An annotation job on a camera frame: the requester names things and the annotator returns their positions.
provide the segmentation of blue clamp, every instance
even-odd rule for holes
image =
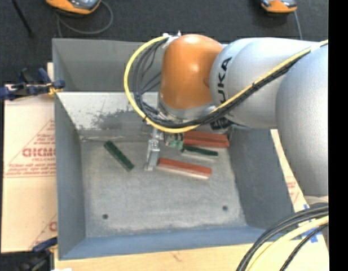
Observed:
[[[57,91],[62,91],[65,87],[64,80],[53,81],[50,79],[48,73],[43,68],[38,70],[38,75],[41,81],[38,83],[33,82],[33,79],[29,75],[26,68],[24,68],[18,77],[19,82],[13,84],[10,87],[3,86],[0,88],[0,99],[2,100],[14,100],[17,98],[28,97],[39,94],[53,94]]]

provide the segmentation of yellow cable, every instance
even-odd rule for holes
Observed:
[[[317,219],[315,221],[309,222],[303,226],[300,226],[293,231],[289,232],[288,234],[280,237],[277,239],[274,243],[267,246],[260,254],[256,257],[256,259],[253,261],[253,263],[250,265],[248,271],[254,271],[254,269],[260,264],[260,262],[275,248],[283,244],[284,242],[290,241],[291,239],[295,238],[296,236],[299,236],[314,227],[322,226],[329,222],[329,216],[325,216],[323,218]]]
[[[129,90],[129,86],[128,86],[128,81],[129,81],[129,72],[130,72],[130,68],[133,65],[134,60],[139,56],[139,54],[146,49],[148,46],[153,45],[156,42],[159,42],[161,40],[167,39],[168,36],[160,36],[157,38],[154,38],[146,43],[144,43],[143,45],[141,45],[141,47],[139,47],[137,49],[137,51],[134,52],[134,54],[132,55],[132,57],[129,59],[127,66],[125,68],[125,73],[124,73],[124,88],[125,88],[125,93],[126,96],[130,102],[130,104],[132,105],[133,109],[136,110],[136,112],[143,118],[145,119],[145,121],[147,123],[149,123],[150,125],[152,125],[154,128],[157,128],[163,132],[168,132],[168,133],[184,133],[187,132],[189,130],[195,129],[197,128],[200,124],[197,125],[191,125],[191,126],[186,126],[184,128],[168,128],[162,125],[159,125],[157,123],[155,123],[154,121],[152,121],[151,119],[149,119],[146,114],[138,107],[138,105],[136,104],[136,101],[132,98],[131,94],[130,94],[130,90]],[[325,40],[323,42],[320,42],[319,46],[323,46],[325,44],[327,44],[329,41]],[[278,69],[280,69],[281,67],[287,65],[288,63],[294,61],[295,59],[309,53],[311,51],[311,47],[308,47],[296,54],[294,54],[293,56],[291,56],[290,58],[288,58],[287,60],[283,61],[282,63],[280,63],[279,65],[277,65],[276,67],[274,67],[272,70],[270,70],[269,72],[267,72],[265,75],[259,77],[258,80],[256,80],[253,84],[248,85],[245,89],[243,89],[242,91],[238,92],[236,95],[234,95],[233,97],[231,97],[230,99],[228,99],[227,101],[225,101],[224,103],[222,103],[220,106],[216,107],[214,110],[212,110],[210,113],[213,113],[225,106],[227,106],[229,103],[231,103],[233,100],[235,100],[237,97],[241,96],[244,92],[246,92],[247,90],[249,90],[253,85],[261,82],[262,80],[264,80],[266,77],[272,75],[273,73],[275,73]]]

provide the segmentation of gray bin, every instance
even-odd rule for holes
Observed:
[[[162,157],[211,167],[208,180],[144,171],[151,128],[122,85],[141,44],[53,40],[55,79],[67,82],[55,101],[60,259],[253,243],[293,212],[269,130],[236,129],[230,147],[209,160],[161,144]],[[157,93],[145,99],[155,103]],[[131,172],[106,140],[134,163]]]

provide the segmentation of cable bundle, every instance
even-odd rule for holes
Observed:
[[[283,235],[282,237],[277,239],[275,242],[271,243],[256,257],[256,259],[251,264],[249,264],[254,254],[256,254],[256,252],[260,249],[260,247],[262,247],[264,243],[268,242],[268,240],[270,240],[273,236],[309,220],[313,220],[313,221],[307,222],[306,224],[300,227],[296,227],[294,230],[288,232],[286,235]],[[294,213],[282,219],[281,221],[279,221],[278,223],[276,223],[269,229],[267,229],[257,239],[254,245],[252,245],[249,251],[245,254],[239,266],[237,267],[236,271],[245,271],[245,270],[253,271],[257,267],[257,265],[263,260],[263,258],[272,250],[274,250],[276,247],[278,247],[284,242],[287,242],[295,238],[296,236],[299,236],[309,230],[312,230],[310,234],[307,235],[306,238],[303,239],[299,243],[299,245],[293,250],[293,252],[289,255],[284,265],[280,269],[280,271],[284,271],[286,270],[290,262],[293,260],[295,255],[298,253],[300,248],[311,237],[313,237],[315,234],[320,232],[323,228],[325,228],[328,225],[329,225],[329,205],[328,204],[321,204],[317,207],[312,207],[312,208]]]

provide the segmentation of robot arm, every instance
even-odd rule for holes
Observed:
[[[287,60],[285,71],[265,80]],[[158,111],[167,120],[129,98],[154,127],[185,132],[225,115],[250,128],[276,128],[303,193],[328,195],[327,43],[246,38],[223,46],[197,34],[180,36],[165,49],[159,93]]]

